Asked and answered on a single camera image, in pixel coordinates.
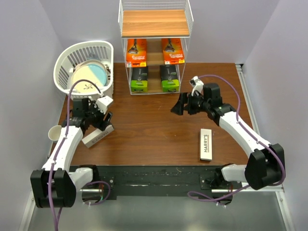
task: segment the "white wall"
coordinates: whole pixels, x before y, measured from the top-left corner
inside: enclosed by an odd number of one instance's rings
[[[40,0],[63,47],[102,39],[123,61],[119,0]],[[191,0],[194,26],[189,62],[243,63],[279,0]]]
[[[0,230],[16,231],[63,105],[52,81],[63,48],[38,0],[2,0],[0,30]]]
[[[244,65],[260,132],[285,150],[285,195],[308,229],[308,1],[280,0]]]

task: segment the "wooden shelf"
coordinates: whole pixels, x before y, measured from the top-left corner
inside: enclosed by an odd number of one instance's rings
[[[132,92],[133,95],[155,94],[155,93],[170,93],[163,92],[161,77],[159,73],[159,66],[150,66],[148,75],[148,91],[143,93]]]
[[[162,49],[162,41],[160,39],[147,39],[147,54],[146,64],[151,65],[164,65],[164,54]]]
[[[124,11],[122,38],[188,37],[184,10]]]

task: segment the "gray floor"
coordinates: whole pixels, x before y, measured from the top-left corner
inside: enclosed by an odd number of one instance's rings
[[[240,192],[227,208],[188,197],[126,196],[90,208],[77,201],[63,209],[59,231],[286,230],[274,192]],[[29,230],[54,230],[50,209],[35,208]]]

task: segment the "white laundry basket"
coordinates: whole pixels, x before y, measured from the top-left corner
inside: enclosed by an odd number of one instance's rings
[[[107,82],[100,88],[104,95],[112,98],[113,84],[114,84],[114,48],[106,41],[88,41],[77,43],[70,46],[59,56],[53,70],[53,81],[57,88],[69,94],[70,91],[70,78],[73,75],[73,70],[76,65],[83,63],[91,57],[96,57],[106,67]],[[79,93],[72,92],[71,98],[86,98],[91,96],[93,99],[98,97],[98,92],[94,88],[92,92]]]

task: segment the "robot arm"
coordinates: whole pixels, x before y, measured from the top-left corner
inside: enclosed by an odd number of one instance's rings
[[[192,92],[181,93],[171,112],[177,115],[183,115],[184,110],[190,115],[206,112],[211,120],[239,143],[249,158],[247,165],[223,166],[213,184],[219,186],[223,181],[240,181],[247,182],[253,189],[258,190],[278,182],[282,178],[282,170],[276,159],[260,143],[272,149],[284,166],[283,148],[279,144],[272,145],[260,137],[239,116],[237,120],[235,109],[222,102],[218,84],[203,84],[198,77],[194,77],[190,83],[193,86]],[[240,126],[238,121],[255,139]]]
[[[106,115],[107,109],[113,103],[108,96],[98,98],[96,101],[85,99],[73,99],[72,117],[69,122],[68,133],[67,121],[62,124],[59,142],[57,142],[51,156],[43,165],[42,170],[33,171],[31,185],[37,207],[50,207],[48,201],[48,175],[54,163],[52,181],[52,199],[54,207],[71,207],[76,198],[76,193],[87,183],[98,181],[99,173],[96,166],[80,166],[75,172],[69,173],[69,167],[75,150],[82,140],[85,131],[90,125],[104,131],[112,126],[111,113]]]

